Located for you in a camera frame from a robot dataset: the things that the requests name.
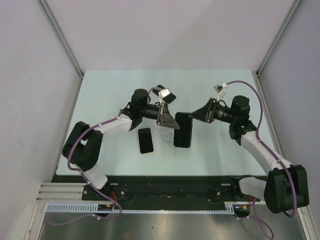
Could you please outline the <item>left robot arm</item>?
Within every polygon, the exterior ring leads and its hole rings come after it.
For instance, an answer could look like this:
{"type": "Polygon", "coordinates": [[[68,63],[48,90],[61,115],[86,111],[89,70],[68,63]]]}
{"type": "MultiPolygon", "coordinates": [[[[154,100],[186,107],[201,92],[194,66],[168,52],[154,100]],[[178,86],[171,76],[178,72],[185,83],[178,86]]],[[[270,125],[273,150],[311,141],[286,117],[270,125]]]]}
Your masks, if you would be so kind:
{"type": "Polygon", "coordinates": [[[144,118],[155,120],[160,127],[178,130],[180,126],[168,108],[175,98],[167,88],[139,88],[116,117],[94,125],[77,122],[62,148],[67,167],[79,172],[92,185],[93,194],[98,199],[107,199],[111,188],[107,185],[107,176],[98,165],[103,139],[134,130],[144,118]]]}

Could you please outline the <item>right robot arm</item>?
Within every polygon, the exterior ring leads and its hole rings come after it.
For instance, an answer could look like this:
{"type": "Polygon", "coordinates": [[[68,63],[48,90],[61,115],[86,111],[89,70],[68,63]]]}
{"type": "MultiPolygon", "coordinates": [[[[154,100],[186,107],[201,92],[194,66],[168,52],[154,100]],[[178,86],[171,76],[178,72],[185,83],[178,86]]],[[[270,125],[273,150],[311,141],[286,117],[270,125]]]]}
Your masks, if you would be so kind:
{"type": "Polygon", "coordinates": [[[295,213],[310,203],[307,171],[302,165],[285,160],[258,137],[258,128],[250,120],[250,109],[249,98],[242,95],[235,96],[230,107],[210,98],[189,116],[208,124],[215,120],[228,123],[230,138],[247,150],[264,170],[266,180],[244,176],[230,188],[235,200],[242,201],[251,195],[265,201],[274,214],[295,213]]]}

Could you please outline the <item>clear magsafe phone case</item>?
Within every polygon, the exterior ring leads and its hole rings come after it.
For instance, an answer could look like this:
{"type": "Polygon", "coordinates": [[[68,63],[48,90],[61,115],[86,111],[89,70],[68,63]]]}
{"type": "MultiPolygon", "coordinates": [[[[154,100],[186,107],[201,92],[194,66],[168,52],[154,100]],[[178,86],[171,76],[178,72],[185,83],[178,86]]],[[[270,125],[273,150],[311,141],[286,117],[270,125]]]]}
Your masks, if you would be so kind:
{"type": "Polygon", "coordinates": [[[162,144],[166,144],[169,148],[174,147],[174,130],[163,126],[157,126],[157,132],[162,144]]]}

